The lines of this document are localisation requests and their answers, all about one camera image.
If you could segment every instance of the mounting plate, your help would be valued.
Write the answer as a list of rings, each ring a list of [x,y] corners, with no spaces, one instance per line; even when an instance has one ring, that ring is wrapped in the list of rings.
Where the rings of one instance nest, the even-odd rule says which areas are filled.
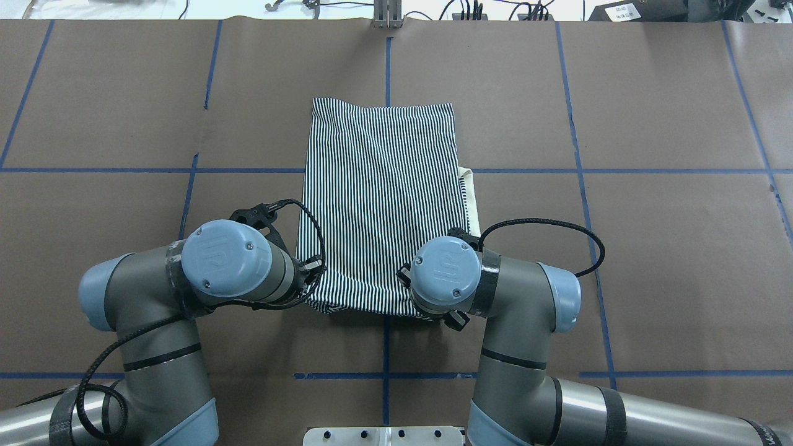
[[[465,446],[464,432],[453,426],[314,428],[303,446]]]

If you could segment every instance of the light blue cap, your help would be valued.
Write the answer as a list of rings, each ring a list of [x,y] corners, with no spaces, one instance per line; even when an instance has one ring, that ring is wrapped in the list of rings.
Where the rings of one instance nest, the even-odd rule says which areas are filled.
[[[570,331],[578,322],[578,313],[581,311],[581,284],[572,272],[561,268],[549,267],[538,262],[546,273],[551,292],[554,295],[556,306],[555,333]]]
[[[125,257],[132,254],[134,252],[94,265],[86,271],[86,274],[82,275],[80,286],[77,289],[80,308],[88,316],[88,323],[97,330],[103,332],[113,331],[113,327],[110,326],[107,321],[107,315],[105,315],[105,293],[113,271],[116,270],[118,264]]]
[[[452,236],[428,241],[410,265],[411,288],[437,306],[453,306],[471,297],[480,275],[477,253],[465,241]]]
[[[211,446],[219,435],[215,398],[212,398],[151,446]]]
[[[488,417],[473,400],[468,416],[468,440],[473,446],[531,446]]]
[[[264,282],[273,264],[267,239],[252,227],[231,220],[204,223],[182,247],[182,270],[204,294],[237,298]]]

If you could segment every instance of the folded cloth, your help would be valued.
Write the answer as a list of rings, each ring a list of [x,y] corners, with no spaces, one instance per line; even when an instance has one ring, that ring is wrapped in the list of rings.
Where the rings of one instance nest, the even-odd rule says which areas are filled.
[[[307,303],[323,313],[419,317],[397,269],[450,228],[479,233],[451,104],[365,108],[316,98],[313,105],[303,203],[325,236],[328,270]],[[304,215],[298,258],[317,252]]]

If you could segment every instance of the metal bracket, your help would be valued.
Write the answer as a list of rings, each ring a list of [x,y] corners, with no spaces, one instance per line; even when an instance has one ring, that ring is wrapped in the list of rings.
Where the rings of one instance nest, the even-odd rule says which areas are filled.
[[[402,0],[374,0],[375,28],[402,28]]]
[[[465,446],[464,430],[452,426],[384,428],[314,428],[303,446]]]

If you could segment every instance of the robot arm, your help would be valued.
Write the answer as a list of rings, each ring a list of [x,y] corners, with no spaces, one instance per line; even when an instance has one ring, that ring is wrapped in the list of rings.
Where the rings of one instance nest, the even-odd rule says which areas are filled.
[[[261,205],[251,211],[232,217],[246,221],[245,212],[268,213]],[[264,225],[273,220],[274,212]],[[185,240],[92,267],[79,287],[88,322],[115,331],[119,340],[151,330],[120,346],[125,379],[111,387],[123,397],[126,415],[116,399],[83,391],[80,420],[75,386],[0,413],[0,444],[108,444],[102,437],[110,430],[116,433],[111,444],[214,444],[215,399],[194,319],[232,302],[290,307],[305,300],[324,269],[321,257],[306,265],[279,248],[277,232],[269,234],[274,243],[237,221],[210,221]]]
[[[570,330],[580,309],[568,271],[443,236],[418,251],[409,274],[425,313],[487,318],[467,431],[474,446],[793,446],[789,421],[762,425],[546,376],[551,333]]]

